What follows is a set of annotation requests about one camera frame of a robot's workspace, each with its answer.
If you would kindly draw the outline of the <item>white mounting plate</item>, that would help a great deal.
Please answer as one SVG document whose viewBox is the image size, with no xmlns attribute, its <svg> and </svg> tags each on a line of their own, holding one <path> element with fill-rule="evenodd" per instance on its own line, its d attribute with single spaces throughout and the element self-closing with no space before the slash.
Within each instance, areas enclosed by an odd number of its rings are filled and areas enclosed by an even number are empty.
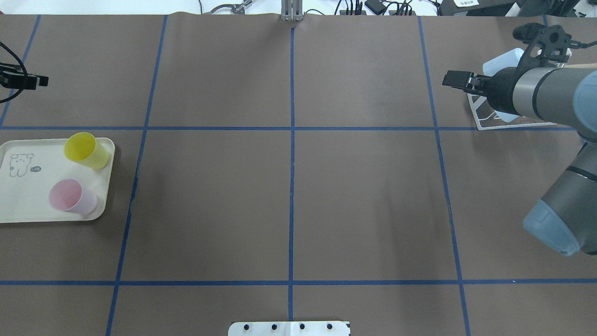
<svg viewBox="0 0 597 336">
<path fill-rule="evenodd" d="M 349 322 L 344 321 L 272 321 L 235 322 L 229 336 L 350 336 Z"/>
</svg>

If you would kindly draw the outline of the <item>cream plastic tray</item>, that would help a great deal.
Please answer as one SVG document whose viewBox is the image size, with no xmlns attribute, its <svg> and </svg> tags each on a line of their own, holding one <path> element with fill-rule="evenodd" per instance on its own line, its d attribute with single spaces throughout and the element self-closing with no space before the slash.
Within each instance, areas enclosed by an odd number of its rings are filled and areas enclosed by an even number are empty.
<svg viewBox="0 0 597 336">
<path fill-rule="evenodd" d="M 91 221 L 106 209 L 115 144 L 98 138 L 110 154 L 106 167 L 98 170 L 68 160 L 63 152 L 66 139 L 11 140 L 1 145 L 0 214 L 2 223 Z M 49 200 L 52 187 L 74 179 L 84 191 L 96 195 L 97 204 L 86 214 L 61 212 Z"/>
</svg>

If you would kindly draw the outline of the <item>blue plastic cup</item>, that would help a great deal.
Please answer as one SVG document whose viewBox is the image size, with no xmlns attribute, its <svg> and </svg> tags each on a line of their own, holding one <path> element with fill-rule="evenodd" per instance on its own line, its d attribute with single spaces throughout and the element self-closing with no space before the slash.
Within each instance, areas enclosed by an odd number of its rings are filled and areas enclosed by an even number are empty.
<svg viewBox="0 0 597 336">
<path fill-rule="evenodd" d="M 515 48 L 494 59 L 488 60 L 488 62 L 484 63 L 482 66 L 483 74 L 492 77 L 497 74 L 499 70 L 503 70 L 504 68 L 516 68 L 523 54 L 523 49 Z M 513 113 L 500 112 L 497 110 L 494 110 L 494 113 L 497 115 L 497 118 L 505 123 L 511 123 L 518 118 L 518 115 L 514 115 Z"/>
</svg>

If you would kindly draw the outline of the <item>pink plastic cup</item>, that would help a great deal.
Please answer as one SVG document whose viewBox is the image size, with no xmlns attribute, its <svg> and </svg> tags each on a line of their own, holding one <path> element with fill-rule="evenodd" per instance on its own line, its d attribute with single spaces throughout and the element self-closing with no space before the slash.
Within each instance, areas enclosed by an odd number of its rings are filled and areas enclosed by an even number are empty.
<svg viewBox="0 0 597 336">
<path fill-rule="evenodd" d="M 87 215 L 97 207 L 98 198 L 79 181 L 64 179 L 58 181 L 49 191 L 49 204 L 60 212 Z"/>
</svg>

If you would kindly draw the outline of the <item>yellow plastic cup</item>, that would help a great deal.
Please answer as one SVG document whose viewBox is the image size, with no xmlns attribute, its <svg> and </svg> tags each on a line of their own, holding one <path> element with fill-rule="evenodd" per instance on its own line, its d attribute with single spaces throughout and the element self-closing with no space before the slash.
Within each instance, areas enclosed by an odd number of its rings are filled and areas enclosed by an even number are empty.
<svg viewBox="0 0 597 336">
<path fill-rule="evenodd" d="M 103 169 L 110 161 L 110 153 L 88 132 L 79 132 L 66 141 L 66 159 L 93 170 Z"/>
</svg>

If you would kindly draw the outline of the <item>aluminium frame post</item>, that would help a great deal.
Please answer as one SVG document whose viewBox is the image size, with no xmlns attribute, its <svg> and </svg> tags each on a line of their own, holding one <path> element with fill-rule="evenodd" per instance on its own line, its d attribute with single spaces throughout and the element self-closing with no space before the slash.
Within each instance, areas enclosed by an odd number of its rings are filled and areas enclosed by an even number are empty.
<svg viewBox="0 0 597 336">
<path fill-rule="evenodd" d="M 304 13 L 302 0 L 281 0 L 281 21 L 302 21 Z"/>
</svg>

